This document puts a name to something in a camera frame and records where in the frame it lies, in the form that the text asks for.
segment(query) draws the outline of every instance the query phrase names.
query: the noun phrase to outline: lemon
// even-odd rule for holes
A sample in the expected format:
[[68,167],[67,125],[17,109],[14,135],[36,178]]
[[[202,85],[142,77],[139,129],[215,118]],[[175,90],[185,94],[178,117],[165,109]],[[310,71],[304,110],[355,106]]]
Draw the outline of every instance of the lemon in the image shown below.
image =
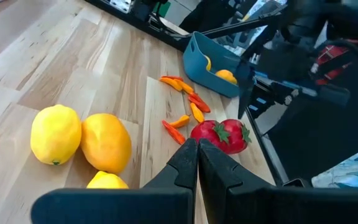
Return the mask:
[[211,71],[211,59],[209,59],[208,56],[204,55],[204,57],[206,58],[206,60],[208,61],[207,65],[206,65],[206,70],[207,71]]
[[81,121],[66,106],[55,105],[40,111],[31,127],[30,146],[36,158],[46,164],[65,163],[81,141]]
[[128,189],[128,185],[116,174],[99,171],[86,186],[87,189]]
[[231,82],[233,84],[237,84],[237,80],[236,78],[234,78],[234,75],[232,72],[230,72],[229,70],[220,70],[216,72],[216,76],[219,76],[221,78],[223,78],[224,80]]
[[82,123],[81,148],[86,160],[98,170],[119,174],[132,154],[131,137],[112,114],[94,114]]

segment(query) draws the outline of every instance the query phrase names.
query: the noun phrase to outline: green calyx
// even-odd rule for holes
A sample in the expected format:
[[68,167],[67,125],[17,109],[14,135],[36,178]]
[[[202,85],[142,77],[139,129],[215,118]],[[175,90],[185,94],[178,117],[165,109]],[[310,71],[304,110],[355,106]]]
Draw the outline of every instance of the green calyx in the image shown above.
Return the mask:
[[252,142],[251,139],[249,138],[250,131],[246,128],[245,125],[242,126],[241,131],[242,131],[242,140],[246,142]]
[[219,140],[220,141],[224,141],[227,144],[229,144],[229,139],[228,137],[230,136],[230,134],[224,130],[224,126],[223,124],[220,124],[218,122],[215,122],[215,127],[214,127],[214,131],[215,133],[219,136]]

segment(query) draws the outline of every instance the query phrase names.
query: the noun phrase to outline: blue basket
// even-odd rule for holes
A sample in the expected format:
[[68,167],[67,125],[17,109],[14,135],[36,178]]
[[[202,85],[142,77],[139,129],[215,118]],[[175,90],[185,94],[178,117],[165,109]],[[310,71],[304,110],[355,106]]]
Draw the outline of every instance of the blue basket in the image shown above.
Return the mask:
[[[210,72],[206,70],[208,61],[204,55],[211,60]],[[183,54],[185,72],[191,80],[230,98],[239,95],[239,87],[215,73],[223,69],[234,73],[239,62],[237,55],[199,32],[193,33]]]

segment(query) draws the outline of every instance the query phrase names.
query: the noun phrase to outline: red tomato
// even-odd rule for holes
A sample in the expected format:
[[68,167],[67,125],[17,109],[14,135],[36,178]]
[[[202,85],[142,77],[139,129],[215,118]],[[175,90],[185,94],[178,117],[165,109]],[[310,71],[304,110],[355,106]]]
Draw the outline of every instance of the red tomato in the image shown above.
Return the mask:
[[226,154],[239,153],[246,149],[250,142],[249,130],[236,119],[217,121],[204,121],[191,131],[190,137],[198,140],[208,139]]

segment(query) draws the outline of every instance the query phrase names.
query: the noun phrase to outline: light wood surface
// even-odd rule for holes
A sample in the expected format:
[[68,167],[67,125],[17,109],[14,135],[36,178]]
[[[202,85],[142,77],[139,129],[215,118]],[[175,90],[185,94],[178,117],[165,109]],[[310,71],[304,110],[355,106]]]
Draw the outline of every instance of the light wood surface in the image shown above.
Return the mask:
[[[133,188],[153,178],[179,145],[161,120],[190,114],[186,95],[158,81],[179,75],[210,105],[207,119],[235,118],[238,99],[221,97],[187,79],[182,53],[82,0],[0,3],[0,223],[30,223],[33,202],[62,187],[87,185],[95,175],[81,150],[62,166],[47,166],[30,150],[34,116],[57,103],[90,114],[118,116],[132,139],[121,177]],[[243,118],[251,128],[247,117]],[[189,136],[195,120],[180,131]],[[273,183],[264,155],[252,143],[233,156]],[[196,223],[206,223],[198,186]]]

